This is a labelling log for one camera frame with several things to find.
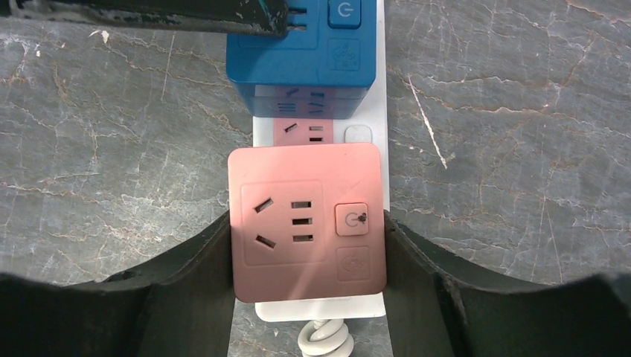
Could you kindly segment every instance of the socket holes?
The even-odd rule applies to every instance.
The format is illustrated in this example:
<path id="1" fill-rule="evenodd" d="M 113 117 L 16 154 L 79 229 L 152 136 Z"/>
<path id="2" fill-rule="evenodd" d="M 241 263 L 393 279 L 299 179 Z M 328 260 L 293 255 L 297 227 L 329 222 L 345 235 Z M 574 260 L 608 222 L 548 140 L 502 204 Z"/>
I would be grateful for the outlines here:
<path id="1" fill-rule="evenodd" d="M 292 130 L 298 128 L 298 123 L 294 123 L 290 126 L 288 126 L 287 128 L 285 128 L 285 132 L 291 132 Z"/>
<path id="2" fill-rule="evenodd" d="M 278 103 L 277 107 L 281 113 L 295 113 L 295 103 Z"/>
<path id="3" fill-rule="evenodd" d="M 306 234 L 306 235 L 303 235 L 303 236 L 294 236 L 294 242 L 296 242 L 296 243 L 313 242 L 313 235 L 312 234 Z"/>
<path id="4" fill-rule="evenodd" d="M 310 225 L 313 221 L 311 218 L 300 218 L 300 219 L 292 219 L 293 225 Z"/>
<path id="5" fill-rule="evenodd" d="M 311 208 L 311 201 L 292 202 L 292 208 Z"/>
<path id="6" fill-rule="evenodd" d="M 265 202 L 261 203 L 260 205 L 258 205 L 257 207 L 254 208 L 254 210 L 257 213 L 260 213 L 262 210 L 268 208 L 269 206 L 271 206 L 274 203 L 274 201 L 272 201 L 271 198 L 267 199 Z"/>
<path id="7" fill-rule="evenodd" d="M 306 31 L 307 30 L 307 26 L 306 25 L 291 25 L 291 24 L 288 24 L 287 25 L 287 30 L 290 30 L 290 31 Z"/>
<path id="8" fill-rule="evenodd" d="M 270 249 L 274 249 L 274 247 L 276 246 L 276 242 L 271 241 L 271 240 L 269 240 L 269 239 L 267 239 L 265 237 L 262 237 L 262 236 L 257 236 L 256 241 L 259 242 L 260 244 L 265 245 L 267 248 L 270 248 Z"/>
<path id="9" fill-rule="evenodd" d="M 289 91 L 286 91 L 285 94 L 287 94 L 287 97 L 289 98 L 289 97 L 293 96 L 294 94 L 298 93 L 299 91 L 300 91 L 300 89 L 294 88 L 294 89 L 291 89 Z"/>
<path id="10" fill-rule="evenodd" d="M 306 7 L 290 7 L 289 13 L 294 13 L 297 15 L 302 14 L 302 13 L 307 13 L 307 8 Z"/>

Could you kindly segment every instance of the icon on button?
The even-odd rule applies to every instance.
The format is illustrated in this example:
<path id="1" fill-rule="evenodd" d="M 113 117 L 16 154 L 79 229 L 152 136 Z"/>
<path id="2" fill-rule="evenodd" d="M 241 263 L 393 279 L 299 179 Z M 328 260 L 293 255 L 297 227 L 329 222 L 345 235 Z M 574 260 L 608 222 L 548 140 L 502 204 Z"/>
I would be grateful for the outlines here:
<path id="1" fill-rule="evenodd" d="M 364 212 L 362 214 L 358 214 L 356 212 L 350 212 L 349 214 L 346 215 L 346 225 L 351 227 L 351 228 L 355 228 L 359 225 L 359 223 L 362 223 L 363 225 L 366 224 L 366 219 L 368 218 L 368 215 Z"/>
<path id="2" fill-rule="evenodd" d="M 350 17 L 350 13 L 352 13 L 353 11 L 355 11 L 355 9 L 353 9 L 353 6 L 350 4 L 350 2 L 342 2 L 337 7 L 337 12 L 341 17 Z"/>

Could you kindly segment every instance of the power button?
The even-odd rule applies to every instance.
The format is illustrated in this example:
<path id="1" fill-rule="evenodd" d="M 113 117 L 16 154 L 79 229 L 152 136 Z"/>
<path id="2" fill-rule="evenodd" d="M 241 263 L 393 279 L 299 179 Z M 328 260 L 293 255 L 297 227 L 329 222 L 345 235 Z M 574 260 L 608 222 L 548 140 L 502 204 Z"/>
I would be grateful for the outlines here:
<path id="1" fill-rule="evenodd" d="M 359 28 L 362 23 L 362 0 L 330 0 L 331 28 Z"/>
<path id="2" fill-rule="evenodd" d="M 339 236 L 368 234 L 368 206 L 365 203 L 344 203 L 335 209 L 336 232 Z"/>

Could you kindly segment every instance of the blue power button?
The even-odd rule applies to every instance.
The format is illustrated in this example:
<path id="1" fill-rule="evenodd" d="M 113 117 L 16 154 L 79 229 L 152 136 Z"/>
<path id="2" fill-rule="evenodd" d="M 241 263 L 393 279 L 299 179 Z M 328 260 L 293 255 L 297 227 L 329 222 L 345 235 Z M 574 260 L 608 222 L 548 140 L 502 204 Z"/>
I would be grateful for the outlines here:
<path id="1" fill-rule="evenodd" d="M 329 0 L 331 28 L 359 28 L 362 23 L 362 0 Z"/>

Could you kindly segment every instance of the blue socket adapter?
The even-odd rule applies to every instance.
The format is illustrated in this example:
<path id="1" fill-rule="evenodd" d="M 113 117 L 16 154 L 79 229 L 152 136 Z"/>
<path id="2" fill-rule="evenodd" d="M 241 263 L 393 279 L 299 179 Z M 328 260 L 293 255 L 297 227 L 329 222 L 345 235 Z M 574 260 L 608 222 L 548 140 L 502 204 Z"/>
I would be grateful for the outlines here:
<path id="1" fill-rule="evenodd" d="M 377 0 L 288 4 L 286 37 L 228 35 L 228 79 L 256 117 L 349 118 L 375 80 Z"/>

